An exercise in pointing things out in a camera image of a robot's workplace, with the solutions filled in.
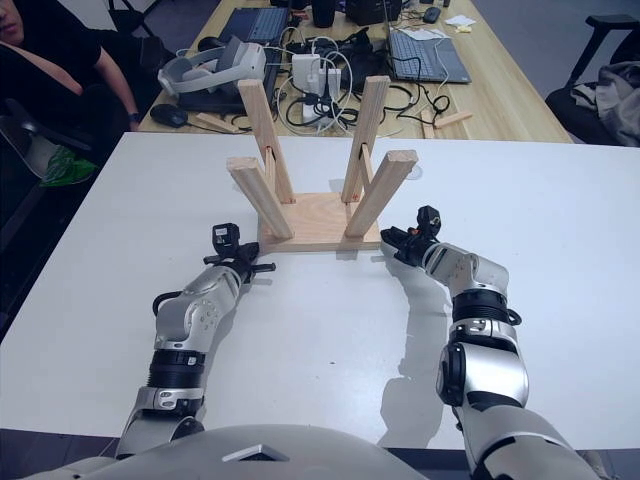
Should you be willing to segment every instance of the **robotic arm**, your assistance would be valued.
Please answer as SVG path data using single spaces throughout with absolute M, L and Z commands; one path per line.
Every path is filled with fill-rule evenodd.
M 440 243 L 440 214 L 418 211 L 418 227 L 381 232 L 395 258 L 421 267 L 449 289 L 453 324 L 442 350 L 437 391 L 464 436 L 474 479 L 597 479 L 541 416 L 525 409 L 529 379 L 507 308 L 507 270 L 459 247 Z
M 218 255 L 181 292 L 158 296 L 153 302 L 156 339 L 147 385 L 140 387 L 122 434 L 117 458 L 149 450 L 204 430 L 198 413 L 204 404 L 202 375 L 205 357 L 220 320 L 236 306 L 240 286 L 275 264 L 253 265 L 257 242 L 240 245 L 233 223 L 213 227 Z

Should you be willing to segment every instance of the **wooden desk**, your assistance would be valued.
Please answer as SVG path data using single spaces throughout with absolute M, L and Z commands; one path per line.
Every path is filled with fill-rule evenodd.
M 192 48 L 195 48 L 203 37 L 219 35 L 234 8 L 259 7 L 267 3 L 266 0 L 222 0 L 196 38 Z M 419 8 L 424 10 L 426 6 L 421 5 Z M 476 20 L 472 27 L 472 33 L 455 33 L 453 27 L 444 23 L 447 18 L 458 14 Z M 547 108 L 544 100 L 500 43 L 471 0 L 451 2 L 451 6 L 443 10 L 440 20 L 434 27 L 452 37 L 458 54 L 473 82 L 470 85 L 450 84 L 442 88 L 441 93 L 447 94 L 451 98 L 451 106 L 446 113 L 447 115 L 469 110 L 473 113 L 473 117 L 436 130 L 436 138 L 571 143 L 567 132 Z M 300 28 L 306 37 L 325 35 L 336 39 L 344 39 L 360 29 L 339 12 L 336 12 L 335 21 L 331 28 L 315 28 L 311 19 L 303 20 Z M 383 24 L 370 25 L 369 36 L 372 41 L 384 39 L 386 34 Z M 279 78 L 277 85 L 280 85 L 285 78 L 285 76 Z M 435 93 L 436 84 L 425 85 L 432 94 Z M 416 91 L 415 86 L 408 88 Z M 386 102 L 388 106 L 402 106 L 406 102 L 406 94 L 393 89 L 389 91 Z M 175 101 L 162 92 L 156 103 L 175 103 Z M 353 101 L 353 106 L 357 108 L 359 105 Z M 419 106 L 407 113 L 411 114 L 417 111 Z M 198 123 L 195 120 L 196 113 L 189 114 L 193 123 Z M 149 115 L 144 118 L 141 131 L 206 133 L 192 127 L 183 127 L 179 130 L 164 127 L 154 122 Z M 277 122 L 277 132 L 279 135 L 291 135 L 291 132 L 281 121 Z M 379 135 L 391 133 L 393 135 L 390 136 L 399 138 L 423 138 L 422 126 L 419 122 L 411 119 L 396 119 L 391 112 L 388 112 L 386 120 L 380 125 Z M 342 136 L 344 132 L 336 127 L 325 134 Z

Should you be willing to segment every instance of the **paper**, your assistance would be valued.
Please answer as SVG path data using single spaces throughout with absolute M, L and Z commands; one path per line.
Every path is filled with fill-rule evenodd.
M 464 15 L 456 15 L 455 17 L 445 20 L 444 23 L 447 25 L 453 25 L 454 27 L 468 27 L 469 25 L 476 23 L 476 21 L 469 17 L 465 17 Z
M 422 28 L 420 30 L 409 30 L 408 28 L 401 28 L 400 31 L 409 35 L 414 40 L 433 40 L 434 38 L 450 38 L 446 33 L 433 28 L 431 30 Z

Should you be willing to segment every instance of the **person's arm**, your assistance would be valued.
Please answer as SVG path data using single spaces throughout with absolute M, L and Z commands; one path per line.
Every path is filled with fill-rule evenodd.
M 14 47 L 13 45 L 9 45 L 8 43 L 5 43 L 5 42 L 0 42 L 0 44 L 2 44 L 7 48 L 12 49 L 19 55 L 22 55 L 29 62 L 34 64 L 40 70 L 42 70 L 47 75 L 52 77 L 58 83 L 62 84 L 63 86 L 71 90 L 76 95 L 82 95 L 82 86 L 78 82 L 76 82 L 75 79 L 71 75 L 69 75 L 69 73 L 64 68 L 60 67 L 59 65 L 56 65 L 53 62 L 50 62 L 45 58 L 42 58 L 38 55 L 28 52 L 22 48 Z
M 133 93 L 131 92 L 131 88 L 129 87 L 129 83 L 127 79 L 124 77 L 122 70 L 118 67 L 118 64 L 111 58 L 104 48 L 100 48 L 100 58 L 94 65 L 96 71 L 100 74 L 100 76 L 104 79 L 109 88 L 116 94 L 116 96 L 120 99 L 124 108 L 127 110 L 129 115 L 138 114 L 138 107 L 136 106 L 136 101 L 133 98 Z M 129 128 L 132 132 L 138 130 L 139 123 L 137 121 L 131 120 L 129 122 Z

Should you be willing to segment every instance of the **black shirt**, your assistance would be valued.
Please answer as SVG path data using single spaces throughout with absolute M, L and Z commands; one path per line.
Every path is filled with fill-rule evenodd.
M 64 68 L 83 87 L 94 83 L 100 44 L 56 0 L 14 0 L 24 25 L 21 47 Z
M 93 66 L 100 58 L 100 44 L 56 0 L 14 0 L 22 17 L 21 48 L 65 69 L 83 88 L 100 82 Z M 0 45 L 0 98 L 15 98 L 36 119 L 74 125 L 85 115 L 80 97 L 19 53 Z M 6 112 L 4 102 L 0 110 Z

